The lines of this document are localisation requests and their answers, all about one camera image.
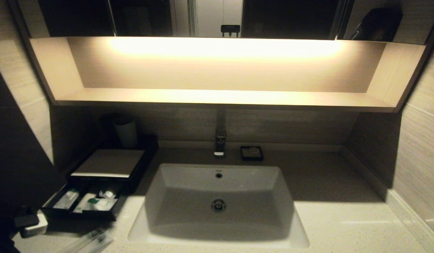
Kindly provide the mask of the white sachet green cap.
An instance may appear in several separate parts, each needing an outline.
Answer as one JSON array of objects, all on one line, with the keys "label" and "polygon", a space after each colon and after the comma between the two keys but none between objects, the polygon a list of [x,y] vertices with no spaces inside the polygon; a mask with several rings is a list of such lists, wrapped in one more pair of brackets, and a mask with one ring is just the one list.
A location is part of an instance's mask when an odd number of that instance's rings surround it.
[{"label": "white sachet green cap", "polygon": [[97,199],[91,198],[87,200],[83,210],[84,211],[110,211],[118,199]]}]

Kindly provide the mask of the grey plastic cup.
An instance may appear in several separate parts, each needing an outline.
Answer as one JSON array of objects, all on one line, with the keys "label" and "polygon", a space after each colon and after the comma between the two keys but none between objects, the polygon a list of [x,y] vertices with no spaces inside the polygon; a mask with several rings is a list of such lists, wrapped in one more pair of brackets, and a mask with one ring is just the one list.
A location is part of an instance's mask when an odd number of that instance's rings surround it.
[{"label": "grey plastic cup", "polygon": [[137,146],[136,123],[132,117],[119,117],[113,121],[119,141],[124,148]]}]

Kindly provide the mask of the grey metal plate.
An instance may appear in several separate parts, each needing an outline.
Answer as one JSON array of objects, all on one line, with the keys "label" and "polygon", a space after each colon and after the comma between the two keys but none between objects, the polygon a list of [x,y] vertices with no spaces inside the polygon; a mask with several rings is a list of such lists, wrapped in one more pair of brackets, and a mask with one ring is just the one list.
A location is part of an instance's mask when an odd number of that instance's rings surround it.
[{"label": "grey metal plate", "polygon": [[143,150],[98,149],[71,176],[129,178]]}]

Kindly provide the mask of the black storage box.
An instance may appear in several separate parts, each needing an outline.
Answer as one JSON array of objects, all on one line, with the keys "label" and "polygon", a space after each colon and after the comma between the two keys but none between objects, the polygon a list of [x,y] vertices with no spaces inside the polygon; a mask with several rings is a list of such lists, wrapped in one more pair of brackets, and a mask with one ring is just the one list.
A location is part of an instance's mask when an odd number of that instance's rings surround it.
[{"label": "black storage box", "polygon": [[69,174],[69,179],[75,179],[75,180],[89,180],[89,181],[103,181],[103,182],[115,182],[115,183],[122,183],[125,186],[128,187],[130,193],[134,193],[140,183],[140,181],[143,179],[143,176],[148,169],[148,166],[152,162],[154,156],[156,155],[156,152],[159,149],[158,144],[158,138],[155,135],[145,135],[143,136],[139,144],[130,149],[126,148],[117,148],[117,147],[111,147],[111,146],[102,146],[98,149],[124,149],[124,150],[143,150],[145,153],[143,154],[143,157],[139,160],[139,162],[136,165],[135,170],[132,172],[131,176],[129,178],[112,178],[112,177],[78,177],[78,176],[71,176],[71,173],[76,170],[85,160],[87,160],[92,154],[87,157],[76,169],[72,170],[72,172]]}]

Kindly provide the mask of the white flat bar packet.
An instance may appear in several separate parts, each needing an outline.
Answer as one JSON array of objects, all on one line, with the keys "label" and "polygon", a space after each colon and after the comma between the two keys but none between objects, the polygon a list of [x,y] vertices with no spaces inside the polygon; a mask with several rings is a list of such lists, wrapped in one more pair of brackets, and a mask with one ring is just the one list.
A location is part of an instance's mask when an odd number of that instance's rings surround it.
[{"label": "white flat bar packet", "polygon": [[81,201],[78,203],[76,208],[74,209],[74,213],[82,213],[84,210],[93,210],[93,203],[90,203],[90,199],[94,199],[97,194],[87,193],[82,197]]}]

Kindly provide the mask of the white ceramic sink basin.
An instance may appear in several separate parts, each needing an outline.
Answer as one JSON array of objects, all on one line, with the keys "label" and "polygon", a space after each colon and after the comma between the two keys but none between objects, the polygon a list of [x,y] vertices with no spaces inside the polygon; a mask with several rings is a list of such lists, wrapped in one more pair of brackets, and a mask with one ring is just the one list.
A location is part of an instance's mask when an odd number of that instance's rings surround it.
[{"label": "white ceramic sink basin", "polygon": [[[226,202],[216,213],[213,200]],[[306,249],[310,242],[278,167],[168,164],[158,168],[128,240]]]}]

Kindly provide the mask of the chrome faucet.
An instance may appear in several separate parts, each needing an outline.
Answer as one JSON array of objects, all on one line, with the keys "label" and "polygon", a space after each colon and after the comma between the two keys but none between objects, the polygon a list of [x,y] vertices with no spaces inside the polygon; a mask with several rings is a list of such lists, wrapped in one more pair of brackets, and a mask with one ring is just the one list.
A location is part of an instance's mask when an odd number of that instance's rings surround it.
[{"label": "chrome faucet", "polygon": [[214,156],[218,160],[225,157],[226,144],[226,110],[218,109],[216,114],[216,129],[215,129],[215,149]]}]

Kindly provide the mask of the black soap dish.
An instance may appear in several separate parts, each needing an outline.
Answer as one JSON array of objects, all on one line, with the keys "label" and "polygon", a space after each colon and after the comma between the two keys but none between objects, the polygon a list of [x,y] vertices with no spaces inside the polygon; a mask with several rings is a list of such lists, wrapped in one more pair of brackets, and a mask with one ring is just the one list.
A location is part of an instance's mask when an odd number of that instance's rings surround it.
[{"label": "black soap dish", "polygon": [[263,152],[260,146],[255,146],[258,147],[260,149],[260,154],[258,156],[250,156],[248,149],[249,147],[252,146],[241,146],[241,159],[243,161],[263,161],[264,160],[264,156],[263,156]]}]

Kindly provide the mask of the small black device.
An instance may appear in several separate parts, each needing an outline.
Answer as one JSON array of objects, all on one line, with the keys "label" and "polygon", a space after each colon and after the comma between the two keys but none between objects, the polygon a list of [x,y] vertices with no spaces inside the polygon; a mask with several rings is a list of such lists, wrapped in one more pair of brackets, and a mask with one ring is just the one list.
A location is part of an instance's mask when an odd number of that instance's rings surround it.
[{"label": "small black device", "polygon": [[240,25],[221,25],[222,37],[225,37],[226,34],[228,35],[228,37],[232,37],[232,34],[235,33],[235,37],[238,38],[240,32]]}]

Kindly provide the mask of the mirror cabinet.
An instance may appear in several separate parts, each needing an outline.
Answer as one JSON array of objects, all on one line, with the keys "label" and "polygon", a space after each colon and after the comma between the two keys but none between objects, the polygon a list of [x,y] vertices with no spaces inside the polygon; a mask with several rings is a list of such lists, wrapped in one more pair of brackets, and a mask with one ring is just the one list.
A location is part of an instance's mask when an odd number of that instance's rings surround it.
[{"label": "mirror cabinet", "polygon": [[9,0],[30,38],[222,37],[221,25],[240,25],[238,38],[350,40],[374,8],[403,13],[392,42],[426,43],[434,0]]}]

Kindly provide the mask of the black wall hair dryer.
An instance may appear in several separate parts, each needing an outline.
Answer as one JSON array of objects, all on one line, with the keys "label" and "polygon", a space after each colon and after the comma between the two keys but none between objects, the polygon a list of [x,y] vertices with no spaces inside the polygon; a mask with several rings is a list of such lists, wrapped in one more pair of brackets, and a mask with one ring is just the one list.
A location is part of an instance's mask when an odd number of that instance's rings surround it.
[{"label": "black wall hair dryer", "polygon": [[350,40],[392,42],[401,23],[403,13],[394,8],[370,10],[355,30]]}]

